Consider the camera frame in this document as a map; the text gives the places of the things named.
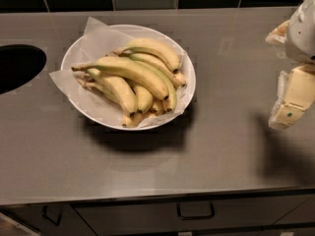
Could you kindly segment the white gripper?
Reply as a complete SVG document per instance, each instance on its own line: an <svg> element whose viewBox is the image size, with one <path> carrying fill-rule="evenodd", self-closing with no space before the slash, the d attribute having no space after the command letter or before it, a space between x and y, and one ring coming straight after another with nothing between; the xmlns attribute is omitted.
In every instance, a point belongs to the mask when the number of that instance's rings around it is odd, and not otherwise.
<svg viewBox="0 0 315 236"><path fill-rule="evenodd" d="M315 102L315 0L304 0L292 14L268 33L266 42L284 45L287 57L309 63L281 71L278 100L272 109L269 126L283 130L294 125Z"/></svg>

